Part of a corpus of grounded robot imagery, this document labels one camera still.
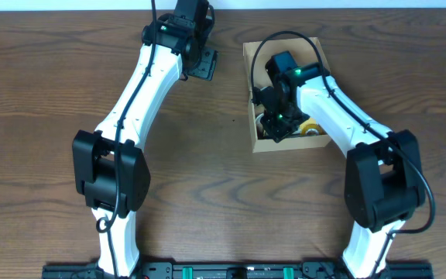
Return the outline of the cardboard box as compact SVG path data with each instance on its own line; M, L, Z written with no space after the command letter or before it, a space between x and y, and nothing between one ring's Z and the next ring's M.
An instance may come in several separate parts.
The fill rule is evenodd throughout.
M259 47L259 44L259 41L244 43L242 52L245 73L254 73L255 86L258 88L264 88L272 84L266 73L265 64L274 54L289 51L300 66L317 62L313 47L302 38L269 40L263 44L263 47ZM252 102L248 102L250 137L254 153L322 148L331 142L331 138L327 134L302 136L298 133L275 143L272 139L256 132L256 116L261 113L264 113L262 105L254 105Z

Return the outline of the yellow clear tape roll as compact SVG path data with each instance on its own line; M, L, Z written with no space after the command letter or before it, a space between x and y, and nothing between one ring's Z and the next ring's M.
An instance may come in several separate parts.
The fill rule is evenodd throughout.
M300 124L299 130L300 135L302 136L324 135L324 130L314 119L308 119L307 121Z

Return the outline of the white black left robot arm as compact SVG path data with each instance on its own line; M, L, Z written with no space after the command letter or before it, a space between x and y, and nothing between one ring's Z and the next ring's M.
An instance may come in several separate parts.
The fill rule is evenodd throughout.
M206 46L214 28L207 0L178 1L173 12L152 14L142 31L135 70L113 109L94 131L72 142L77 193L95 217L100 257L72 278L134 278L141 274L136 213L150 185L146 138L169 90L189 77L210 81L218 53Z

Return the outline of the white masking tape roll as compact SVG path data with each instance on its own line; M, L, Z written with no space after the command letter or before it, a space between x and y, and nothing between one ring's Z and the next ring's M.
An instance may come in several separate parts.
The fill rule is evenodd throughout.
M256 124L256 132L257 132L259 135L262 135L262 134L263 134L263 131L264 131L263 125L262 125L262 123L261 123L261 119L263 118L263 116L264 116L263 113L261 113L261 114L259 114L259 115L256 116L256 121L255 121L255 124Z

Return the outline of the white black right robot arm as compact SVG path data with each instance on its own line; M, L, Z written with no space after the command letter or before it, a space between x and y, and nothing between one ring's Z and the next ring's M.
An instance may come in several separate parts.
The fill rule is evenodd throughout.
M422 233L432 223L404 226L424 203L434 205L415 135L394 132L363 112L322 60L299 66L285 51L272 55L265 70L271 84L253 90L255 103L265 108L260 120L265 134L278 143L312 118L345 155L344 199L354 225L335 275L431 278L427 263L386 262L396 236Z

